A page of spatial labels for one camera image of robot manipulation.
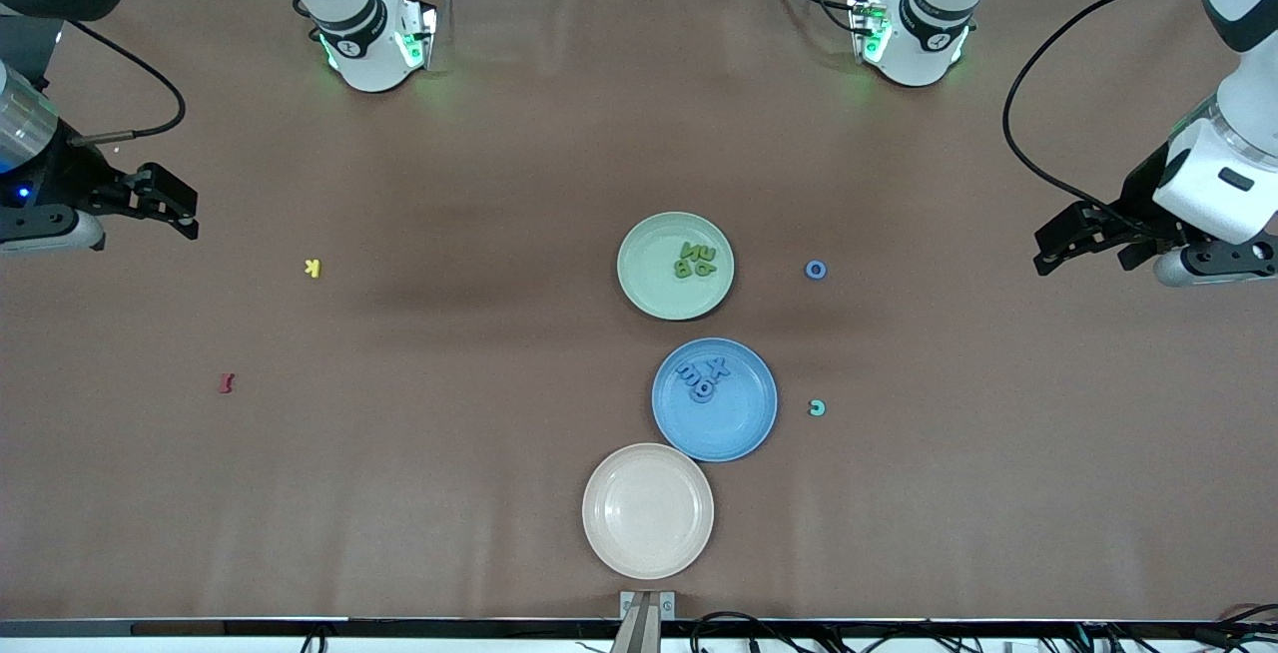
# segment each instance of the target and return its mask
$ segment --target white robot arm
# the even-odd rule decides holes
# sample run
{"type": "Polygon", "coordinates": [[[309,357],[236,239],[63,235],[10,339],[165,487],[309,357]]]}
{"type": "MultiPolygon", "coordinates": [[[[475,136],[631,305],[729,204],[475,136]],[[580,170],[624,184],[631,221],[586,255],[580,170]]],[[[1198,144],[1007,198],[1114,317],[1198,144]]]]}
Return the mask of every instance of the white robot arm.
{"type": "Polygon", "coordinates": [[[1127,175],[1118,199],[1072,203],[1038,230],[1040,275],[1126,244],[1123,268],[1158,257],[1166,285],[1278,279],[1278,238],[1264,231],[1278,212],[1278,0],[1203,3],[1237,69],[1127,175]]]}
{"type": "MultiPolygon", "coordinates": [[[[120,0],[0,0],[4,15],[95,20],[120,0]]],[[[158,134],[181,121],[124,130],[119,139],[158,134]]],[[[165,221],[187,239],[199,235],[196,189],[156,162],[134,174],[115,170],[98,148],[61,120],[54,104],[0,61],[0,253],[101,249],[98,217],[165,221]]]]}
{"type": "Polygon", "coordinates": [[[851,12],[854,52],[898,84],[934,84],[958,61],[978,3],[866,0],[851,12]]]}
{"type": "Polygon", "coordinates": [[[385,92],[427,66],[436,13],[412,0],[300,0],[328,66],[360,92],[385,92]]]}

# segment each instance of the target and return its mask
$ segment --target plate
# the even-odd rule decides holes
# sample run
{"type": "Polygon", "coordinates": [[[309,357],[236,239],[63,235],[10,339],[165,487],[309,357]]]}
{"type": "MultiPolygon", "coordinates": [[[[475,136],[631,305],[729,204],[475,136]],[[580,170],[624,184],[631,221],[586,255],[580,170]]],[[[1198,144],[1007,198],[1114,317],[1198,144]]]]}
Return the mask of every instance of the plate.
{"type": "Polygon", "coordinates": [[[626,445],[590,474],[581,524],[612,570],[639,580],[670,578],[711,539],[714,497],[705,474],[670,445],[626,445]]]}
{"type": "Polygon", "coordinates": [[[732,461],[772,432],[777,382],[767,363],[735,340],[689,340],[657,369],[652,413],[666,441],[685,455],[732,461]]]}
{"type": "Polygon", "coordinates": [[[626,298],[666,321],[693,319],[720,305],[735,271],[727,236],[689,212],[645,217],[617,252],[617,280],[626,298]]]}

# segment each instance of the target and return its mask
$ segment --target table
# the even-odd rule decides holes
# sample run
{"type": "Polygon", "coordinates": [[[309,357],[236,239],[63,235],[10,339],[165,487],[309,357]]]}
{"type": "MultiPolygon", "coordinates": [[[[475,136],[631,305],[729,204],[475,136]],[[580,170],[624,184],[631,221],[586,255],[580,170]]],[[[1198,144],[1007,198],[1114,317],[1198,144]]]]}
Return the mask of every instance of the table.
{"type": "MultiPolygon", "coordinates": [[[[101,22],[190,102],[109,157],[194,185],[201,238],[107,220],[105,252],[0,262],[0,615],[616,615],[636,584],[590,552],[580,495],[661,441],[652,377],[703,336],[762,354],[781,414],[704,466],[714,533],[661,584],[682,615],[1278,597],[1274,289],[1030,262],[1070,199],[999,107],[1094,0],[985,0],[929,89],[858,69],[801,0],[429,1],[437,70],[383,95],[326,70],[288,0],[101,22]],[[668,208],[736,252],[700,321],[616,284],[622,235],[668,208]]],[[[1197,0],[1128,0],[1044,58],[1015,125],[1108,198],[1232,66],[1197,0]]],[[[49,79],[86,133],[170,112],[77,31],[49,79]]]]}

